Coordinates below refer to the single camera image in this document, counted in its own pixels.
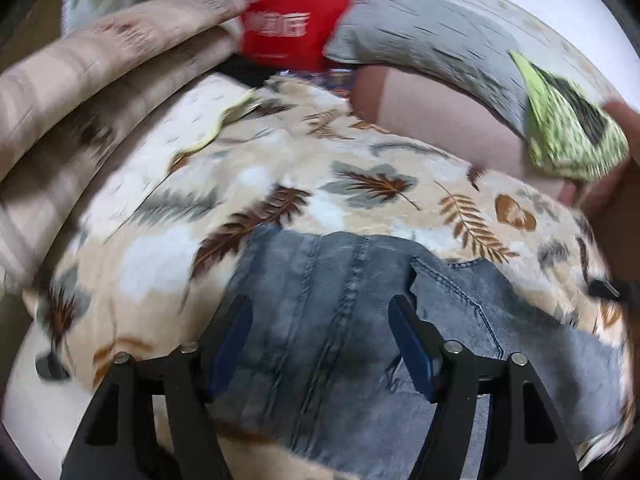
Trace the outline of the blue denim pants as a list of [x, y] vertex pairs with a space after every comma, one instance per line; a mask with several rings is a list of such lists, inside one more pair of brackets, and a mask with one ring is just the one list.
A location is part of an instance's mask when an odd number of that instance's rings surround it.
[[254, 321], [214, 417], [345, 474], [407, 478], [433, 419], [388, 325], [397, 295], [479, 356], [524, 353], [573, 444], [623, 425], [622, 350], [531, 306], [488, 261], [264, 226], [227, 292], [250, 297]]

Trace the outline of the green patterned cloth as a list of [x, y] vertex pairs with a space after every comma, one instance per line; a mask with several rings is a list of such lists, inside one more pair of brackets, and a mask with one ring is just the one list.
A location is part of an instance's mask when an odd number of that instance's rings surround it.
[[527, 93], [527, 151], [552, 177], [597, 181], [629, 155], [622, 128], [573, 81], [543, 70], [511, 51]]

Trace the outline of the white pillow with green trim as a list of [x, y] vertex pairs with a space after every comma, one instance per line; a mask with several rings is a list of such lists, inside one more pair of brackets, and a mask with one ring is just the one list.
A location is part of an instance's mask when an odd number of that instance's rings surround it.
[[78, 226], [95, 237], [110, 237], [167, 177], [174, 157], [209, 139], [219, 117], [249, 91], [239, 81], [210, 73], [174, 94], [93, 178], [74, 213]]

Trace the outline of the beige leaf pattern fleece blanket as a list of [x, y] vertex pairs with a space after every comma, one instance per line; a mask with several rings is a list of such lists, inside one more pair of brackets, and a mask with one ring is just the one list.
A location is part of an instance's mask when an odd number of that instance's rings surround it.
[[[395, 136], [306, 82], [276, 77], [250, 114], [178, 153], [167, 177], [110, 237], [67, 231], [51, 281], [25, 302], [55, 361], [98, 388], [125, 351], [155, 358], [200, 336], [244, 249], [268, 226], [326, 236], [390, 236], [449, 263], [485, 260], [559, 323], [623, 352], [623, 425], [573, 444], [580, 466], [614, 450], [634, 419], [627, 323], [587, 294], [606, 264], [589, 222], [531, 185], [436, 146]], [[277, 441], [219, 422], [240, 476], [349, 477]]]

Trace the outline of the brown striped rolled bedding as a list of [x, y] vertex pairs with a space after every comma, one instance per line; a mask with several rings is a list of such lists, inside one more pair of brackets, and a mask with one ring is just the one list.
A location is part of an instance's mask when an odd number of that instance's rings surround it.
[[32, 284], [80, 196], [160, 104], [234, 52], [248, 0], [148, 0], [1, 75], [1, 270]]

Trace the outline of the pink brown mattress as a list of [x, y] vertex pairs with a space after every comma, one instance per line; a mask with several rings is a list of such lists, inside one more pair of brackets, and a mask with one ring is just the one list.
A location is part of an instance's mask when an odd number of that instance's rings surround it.
[[355, 114], [390, 133], [436, 146], [470, 164], [517, 178], [564, 205], [573, 182], [545, 176], [530, 162], [525, 141], [482, 103], [437, 80], [395, 67], [355, 70]]

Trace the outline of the colourful small package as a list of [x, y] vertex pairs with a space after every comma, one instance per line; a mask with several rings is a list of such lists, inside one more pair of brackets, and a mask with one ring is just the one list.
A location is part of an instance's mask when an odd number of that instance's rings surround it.
[[354, 85], [355, 72], [348, 68], [331, 68], [323, 72], [307, 72], [303, 70], [297, 77], [343, 99], [348, 99]]

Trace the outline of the grey quilted blanket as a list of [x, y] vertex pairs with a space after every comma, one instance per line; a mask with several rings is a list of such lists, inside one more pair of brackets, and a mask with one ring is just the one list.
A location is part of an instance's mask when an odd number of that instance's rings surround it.
[[349, 65], [408, 68], [485, 104], [522, 136], [528, 97], [503, 27], [448, 0], [352, 0], [323, 54]]

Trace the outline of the red paper bag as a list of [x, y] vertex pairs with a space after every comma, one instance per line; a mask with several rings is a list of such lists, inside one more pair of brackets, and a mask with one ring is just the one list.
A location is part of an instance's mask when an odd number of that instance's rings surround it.
[[326, 43], [350, 0], [250, 0], [240, 15], [241, 54], [278, 70], [322, 72]]

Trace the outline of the brown wooden bed frame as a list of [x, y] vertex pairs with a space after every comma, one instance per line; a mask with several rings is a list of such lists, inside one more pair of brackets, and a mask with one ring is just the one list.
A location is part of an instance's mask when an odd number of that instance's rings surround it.
[[629, 155], [597, 182], [579, 208], [590, 228], [613, 282], [639, 279], [639, 112], [623, 101], [603, 109], [623, 130]]

